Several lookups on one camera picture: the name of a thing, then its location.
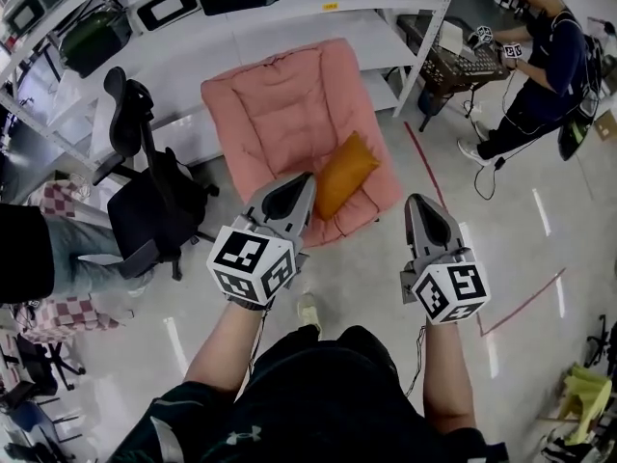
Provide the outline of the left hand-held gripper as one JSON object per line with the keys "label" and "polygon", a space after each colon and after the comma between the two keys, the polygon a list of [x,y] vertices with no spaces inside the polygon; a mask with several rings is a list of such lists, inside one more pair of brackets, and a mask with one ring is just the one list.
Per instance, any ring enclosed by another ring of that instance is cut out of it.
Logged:
{"label": "left hand-held gripper", "polygon": [[221,228],[206,264],[227,297],[266,308],[281,288],[290,286],[308,258],[302,253],[303,232],[315,196],[312,173],[277,178],[250,198],[253,218],[240,215]]}

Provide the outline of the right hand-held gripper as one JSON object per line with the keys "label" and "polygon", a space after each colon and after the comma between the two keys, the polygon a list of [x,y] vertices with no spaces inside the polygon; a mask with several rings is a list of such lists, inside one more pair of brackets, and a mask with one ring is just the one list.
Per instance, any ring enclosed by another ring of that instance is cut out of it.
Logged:
{"label": "right hand-held gripper", "polygon": [[[432,325],[458,322],[478,313],[490,301],[488,278],[473,250],[464,247],[456,220],[443,206],[419,194],[405,202],[404,217],[406,242],[415,259],[400,272],[403,303],[420,304]],[[419,258],[424,234],[434,246],[458,250]]]}

